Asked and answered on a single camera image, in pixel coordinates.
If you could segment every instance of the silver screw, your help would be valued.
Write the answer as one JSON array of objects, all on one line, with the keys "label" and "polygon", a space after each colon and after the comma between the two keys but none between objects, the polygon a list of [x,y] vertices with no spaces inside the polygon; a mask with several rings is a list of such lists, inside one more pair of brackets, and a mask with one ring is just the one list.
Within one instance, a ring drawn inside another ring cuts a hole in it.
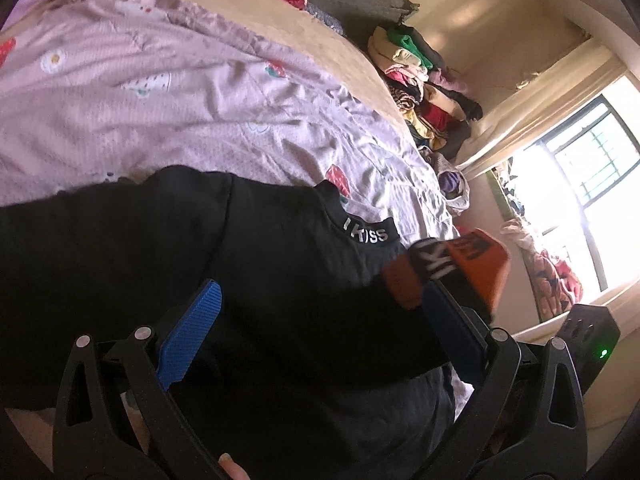
[{"label": "silver screw", "polygon": [[148,339],[150,336],[151,336],[151,329],[148,326],[141,326],[139,329],[136,330],[136,333],[134,334],[134,337],[139,341],[144,341],[145,339]]},{"label": "silver screw", "polygon": [[491,337],[493,337],[496,341],[504,343],[509,338],[509,334],[507,334],[501,328],[494,328],[493,330],[491,330]]},{"label": "silver screw", "polygon": [[564,350],[564,348],[566,347],[566,343],[564,342],[564,340],[560,339],[559,337],[553,338],[551,340],[551,344],[556,350]]},{"label": "silver screw", "polygon": [[81,335],[78,339],[76,339],[76,346],[78,348],[84,348],[91,342],[91,338],[87,335]]}]

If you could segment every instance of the blue gripper pad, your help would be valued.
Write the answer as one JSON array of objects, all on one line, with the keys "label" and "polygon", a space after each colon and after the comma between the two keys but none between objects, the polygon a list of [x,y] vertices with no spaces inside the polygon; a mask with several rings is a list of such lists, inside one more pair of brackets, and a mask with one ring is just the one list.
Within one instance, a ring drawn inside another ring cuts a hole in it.
[{"label": "blue gripper pad", "polygon": [[207,280],[160,347],[158,379],[165,391],[184,378],[221,308],[220,286]]},{"label": "blue gripper pad", "polygon": [[473,386],[481,385],[485,376],[487,344],[462,307],[439,281],[433,280],[425,285],[422,312],[460,379]]}]

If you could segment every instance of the green cloth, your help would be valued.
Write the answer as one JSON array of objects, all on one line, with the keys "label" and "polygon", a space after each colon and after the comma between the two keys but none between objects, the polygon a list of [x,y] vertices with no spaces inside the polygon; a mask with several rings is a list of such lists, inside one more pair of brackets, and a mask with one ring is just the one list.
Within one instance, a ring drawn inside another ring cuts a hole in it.
[{"label": "green cloth", "polygon": [[389,41],[394,45],[401,46],[402,48],[407,49],[412,54],[415,54],[420,58],[422,64],[426,67],[427,70],[431,70],[433,68],[433,63],[429,61],[424,54],[418,50],[418,47],[415,46],[414,40],[407,34],[401,34],[396,30],[395,27],[391,27],[387,32],[386,36],[389,38]]}]

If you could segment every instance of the bed sheet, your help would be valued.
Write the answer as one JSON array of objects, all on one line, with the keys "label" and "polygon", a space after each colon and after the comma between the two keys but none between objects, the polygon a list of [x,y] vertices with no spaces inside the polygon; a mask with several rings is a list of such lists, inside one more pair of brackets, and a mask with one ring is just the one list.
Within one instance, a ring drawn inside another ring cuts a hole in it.
[{"label": "bed sheet", "polygon": [[410,140],[307,56],[185,0],[66,0],[15,37],[0,102],[3,204],[171,164],[338,174],[346,209],[405,243],[454,236]]}]

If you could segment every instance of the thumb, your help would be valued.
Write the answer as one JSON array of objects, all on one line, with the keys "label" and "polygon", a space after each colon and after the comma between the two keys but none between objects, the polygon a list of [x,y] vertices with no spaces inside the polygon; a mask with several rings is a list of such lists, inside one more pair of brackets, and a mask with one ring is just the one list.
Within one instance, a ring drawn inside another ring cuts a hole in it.
[{"label": "thumb", "polygon": [[246,471],[234,462],[229,453],[223,453],[218,459],[218,463],[232,480],[250,480]]}]

